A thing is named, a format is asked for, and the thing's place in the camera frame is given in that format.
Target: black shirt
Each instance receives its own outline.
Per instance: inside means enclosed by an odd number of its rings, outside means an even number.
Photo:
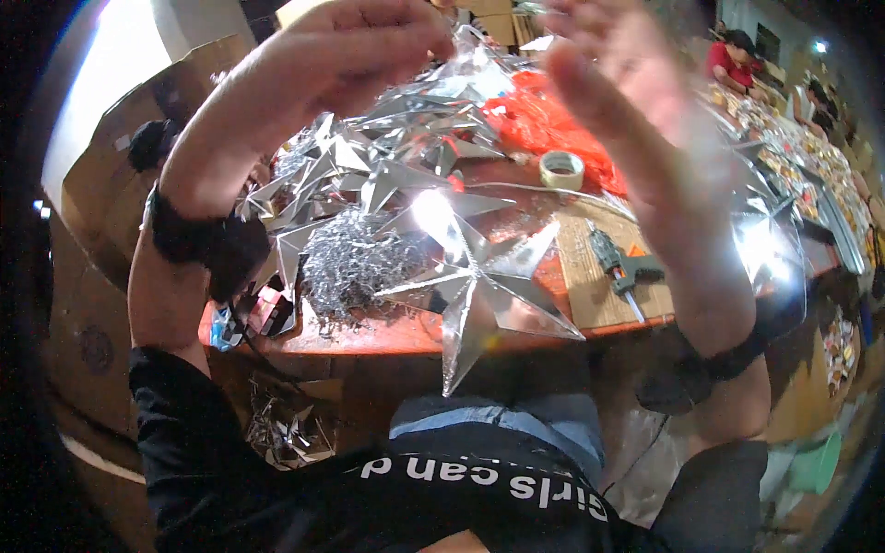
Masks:
[[[758,529],[761,442],[690,459],[646,530],[527,434],[463,424],[279,472],[193,365],[135,349],[129,382],[159,551],[414,553],[468,529],[492,552],[749,551]]]

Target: red shirt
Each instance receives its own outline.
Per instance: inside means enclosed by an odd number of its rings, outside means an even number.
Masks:
[[[713,76],[713,67],[722,65],[723,69],[728,72],[728,76],[735,81],[743,84],[747,88],[753,86],[753,69],[749,65],[739,66],[728,55],[724,42],[714,42],[707,53],[707,77]]]

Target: green stool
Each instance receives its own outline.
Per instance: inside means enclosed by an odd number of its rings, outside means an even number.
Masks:
[[[824,493],[833,479],[841,449],[842,435],[836,431],[815,449],[796,453],[789,466],[790,489],[817,495]]]

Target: red plastic bag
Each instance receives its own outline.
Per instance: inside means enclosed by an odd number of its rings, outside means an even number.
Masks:
[[[513,84],[513,92],[483,106],[489,124],[505,143],[538,156],[553,150],[571,152],[584,162],[584,188],[604,188],[619,196],[627,193],[603,145],[551,93],[546,75],[519,72],[513,75]]]

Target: white shirt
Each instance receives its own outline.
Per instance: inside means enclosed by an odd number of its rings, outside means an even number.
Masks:
[[[796,94],[799,96],[799,115],[806,121],[812,120],[812,117],[814,117],[814,104],[808,99],[808,95],[805,94],[805,89],[796,86]],[[798,121],[796,121],[796,116],[793,114],[793,102],[793,95],[790,94],[789,100],[787,101],[787,113],[785,115],[787,116],[787,119],[798,123]]]

